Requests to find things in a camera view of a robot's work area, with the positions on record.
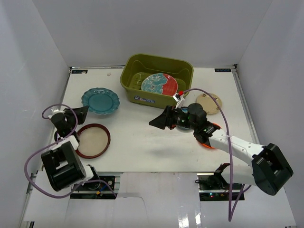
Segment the small black label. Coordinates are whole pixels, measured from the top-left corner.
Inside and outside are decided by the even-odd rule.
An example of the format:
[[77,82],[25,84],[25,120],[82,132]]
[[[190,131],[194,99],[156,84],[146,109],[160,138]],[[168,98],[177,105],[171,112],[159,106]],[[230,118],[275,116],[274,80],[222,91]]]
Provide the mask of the small black label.
[[217,69],[214,69],[214,70],[215,70],[215,72],[217,72],[217,73],[218,73],[218,72],[221,72],[221,73],[222,73],[222,72],[231,72],[231,69],[224,69],[224,68],[223,68],[223,69],[217,68]]
[[72,70],[72,74],[87,74],[87,70]]

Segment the decorative plate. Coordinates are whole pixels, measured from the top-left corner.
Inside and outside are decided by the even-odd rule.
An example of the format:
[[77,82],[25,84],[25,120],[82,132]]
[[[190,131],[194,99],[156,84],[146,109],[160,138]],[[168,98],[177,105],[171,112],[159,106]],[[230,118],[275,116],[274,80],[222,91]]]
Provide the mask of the decorative plate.
[[120,104],[117,94],[106,88],[89,89],[82,95],[81,103],[88,105],[90,112],[100,115],[113,113]]
[[173,96],[177,91],[177,87],[175,78],[163,73],[150,75],[142,82],[143,91],[168,96]]
[[[213,96],[213,98],[217,101],[219,106],[222,107],[223,104],[222,104],[221,99],[218,96],[216,96],[215,94],[210,94],[210,95]],[[198,98],[196,99],[196,103],[199,103],[207,114],[216,114],[219,112],[219,108],[217,107],[215,102],[212,100],[212,98],[210,96],[208,96],[207,94],[199,95]]]

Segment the red rimmed dish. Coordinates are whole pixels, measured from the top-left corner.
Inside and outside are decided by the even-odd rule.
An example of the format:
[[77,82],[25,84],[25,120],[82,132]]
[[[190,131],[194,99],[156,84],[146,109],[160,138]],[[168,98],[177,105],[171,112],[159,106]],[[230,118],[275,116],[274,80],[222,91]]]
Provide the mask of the red rimmed dish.
[[98,123],[82,127],[77,134],[79,135],[79,147],[76,153],[82,158],[99,157],[108,149],[111,142],[109,130]]

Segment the wire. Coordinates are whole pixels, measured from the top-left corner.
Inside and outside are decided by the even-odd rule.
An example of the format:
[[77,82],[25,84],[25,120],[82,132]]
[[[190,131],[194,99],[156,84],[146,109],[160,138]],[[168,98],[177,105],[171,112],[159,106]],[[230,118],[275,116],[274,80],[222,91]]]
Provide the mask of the wire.
[[105,190],[106,187],[107,187],[107,186],[104,185],[99,191],[102,192],[103,190]]
[[230,134],[229,134],[229,126],[228,126],[228,122],[227,122],[227,119],[223,113],[223,110],[221,109],[220,105],[217,103],[216,99],[208,92],[206,92],[205,90],[203,89],[198,89],[198,88],[192,88],[192,89],[188,89],[188,90],[185,90],[183,91],[183,93],[187,93],[189,91],[193,91],[193,90],[198,90],[198,91],[201,91],[205,94],[207,94],[213,101],[214,103],[217,105],[220,113],[222,114],[223,116],[223,119],[224,119],[224,122],[225,122],[225,125],[226,125],[226,132],[227,132],[227,136],[228,136],[228,148],[229,148],[229,160],[230,160],[230,183],[229,183],[229,202],[228,202],[228,221],[231,222],[232,220],[232,216],[233,216],[233,213],[234,213],[234,210],[236,208],[236,205],[238,203],[238,200],[241,196],[242,193],[244,193],[245,191],[247,191],[251,186],[249,186],[245,191],[243,191],[244,189],[244,186],[242,186],[241,188],[241,191],[239,192],[238,196],[237,196],[237,199],[233,205],[233,208],[232,208],[232,184],[233,184],[233,155],[232,155],[232,146],[231,146],[231,139],[230,139]]
[[97,187],[95,187],[94,189],[93,188],[89,188],[88,187],[88,189],[90,189],[90,190],[96,190],[96,189],[98,189],[100,187],[100,183],[97,185]]
[[[240,190],[240,194],[245,193],[246,191],[248,191],[250,189],[251,185],[249,185],[245,190],[241,191]],[[223,194],[228,194],[229,193],[229,189],[226,189]]]
[[[69,106],[67,106],[67,105],[65,105],[65,104],[54,104],[54,105],[51,105],[51,106],[47,107],[45,110],[43,110],[43,112],[42,112],[42,114],[41,114],[41,116],[42,116],[43,119],[48,119],[48,117],[45,117],[45,116],[44,116],[44,113],[45,113],[48,109],[50,109],[50,108],[52,108],[52,107],[54,107],[54,106],[64,106],[64,107],[67,107],[68,109],[70,109],[70,110],[72,111],[72,113],[73,113],[73,115],[74,115],[74,117],[75,117],[75,120],[76,120],[75,127],[74,127],[73,130],[66,136],[66,138],[67,138],[67,137],[71,136],[72,133],[74,133],[74,131],[75,131],[76,128],[77,128],[78,119],[77,119],[76,113],[74,112],[74,110],[73,110],[72,108],[70,108]],[[52,144],[50,144],[50,145],[48,145],[48,146],[45,146],[45,147],[41,148],[40,150],[37,150],[37,151],[34,152],[32,155],[30,155],[30,156],[28,157],[28,159],[27,159],[27,160],[25,161],[25,163],[24,163],[24,174],[25,174],[25,177],[28,179],[29,183],[30,183],[35,189],[37,189],[38,191],[40,191],[41,193],[43,193],[43,194],[45,194],[45,195],[47,195],[47,196],[49,196],[49,197],[55,198],[55,199],[62,199],[62,198],[65,198],[65,197],[70,196],[70,195],[71,195],[71,194],[72,194],[72,193],[73,193],[81,184],[83,184],[84,182],[83,182],[83,183],[80,183],[80,184],[77,184],[77,185],[76,185],[68,194],[66,194],[66,195],[63,195],[63,196],[53,195],[53,194],[50,194],[50,193],[44,191],[43,189],[41,189],[40,187],[38,187],[38,186],[34,183],[34,181],[30,178],[30,175],[29,175],[29,173],[28,173],[28,165],[29,165],[29,161],[30,161],[35,155],[41,153],[42,151],[46,150],[47,148],[49,148],[49,147],[51,147],[51,146],[54,146],[54,145],[58,144],[59,142],[62,142],[63,140],[64,140],[64,138],[61,138],[61,139],[59,139],[58,141],[56,141],[56,142],[54,142],[54,143],[52,143]],[[110,186],[108,185],[108,183],[105,182],[105,181],[103,181],[103,180],[89,180],[89,181],[86,181],[86,183],[93,183],[93,182],[102,182],[102,183],[104,183],[106,186],[109,187],[109,189],[111,190],[111,192],[113,193],[113,195],[114,195],[115,197],[117,196],[117,195],[115,194],[115,192],[110,188]]]

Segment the white wall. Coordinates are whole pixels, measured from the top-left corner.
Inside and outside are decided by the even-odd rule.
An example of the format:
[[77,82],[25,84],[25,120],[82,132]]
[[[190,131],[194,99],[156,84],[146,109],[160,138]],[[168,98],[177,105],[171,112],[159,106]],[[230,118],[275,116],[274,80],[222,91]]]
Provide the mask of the white wall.
[[261,143],[280,146],[294,170],[285,191],[304,227],[304,2],[274,0],[239,63]]
[[125,64],[136,53],[232,65],[272,0],[33,0],[69,66]]
[[[0,227],[15,228],[27,157],[49,139],[41,111],[59,102],[68,67],[31,0],[0,1]],[[31,163],[35,171],[38,158]]]

